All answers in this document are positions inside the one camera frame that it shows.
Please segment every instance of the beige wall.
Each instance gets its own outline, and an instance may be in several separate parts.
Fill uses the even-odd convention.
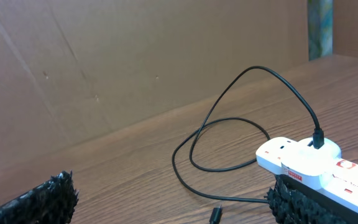
[[[306,26],[297,0],[0,0],[0,166],[304,63]]]
[[[358,0],[334,1],[334,53],[358,57]]]

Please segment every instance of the blue green curtain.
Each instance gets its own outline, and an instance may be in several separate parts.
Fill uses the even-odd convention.
[[[333,53],[333,0],[308,0],[309,60]]]

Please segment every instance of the power strip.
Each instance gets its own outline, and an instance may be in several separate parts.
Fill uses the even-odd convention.
[[[341,158],[341,148],[328,139],[315,149],[312,138],[296,142],[273,138],[261,145],[258,165],[296,182],[358,213],[358,165]]]

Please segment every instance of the cable connector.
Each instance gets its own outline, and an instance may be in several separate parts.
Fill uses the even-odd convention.
[[[313,147],[315,149],[319,149],[323,145],[324,145],[324,131],[322,129],[314,129]]]
[[[218,208],[214,208],[211,214],[211,218],[209,219],[209,224],[219,224],[222,217],[222,205]]]

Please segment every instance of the tabletop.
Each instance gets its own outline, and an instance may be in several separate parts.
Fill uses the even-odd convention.
[[[326,138],[340,145],[342,157],[358,164],[358,58],[332,55],[281,74],[314,109]],[[227,75],[222,90],[236,75]],[[260,124],[272,138],[285,136],[299,141],[311,136],[314,127],[307,110],[280,81],[268,73],[264,76],[235,86],[210,120],[240,116]],[[201,198],[185,189],[173,172],[173,150],[200,126],[216,98],[0,169],[0,204],[50,175],[72,170],[74,185],[80,191],[72,223],[207,223],[213,207],[220,203],[222,224],[275,223],[267,204]],[[194,160],[210,168],[233,166],[254,158],[265,141],[249,124],[219,123],[202,134]],[[190,142],[179,151],[176,162],[184,180],[197,190],[263,198],[274,186],[273,175],[256,163],[232,172],[200,171],[188,160],[189,148]]]

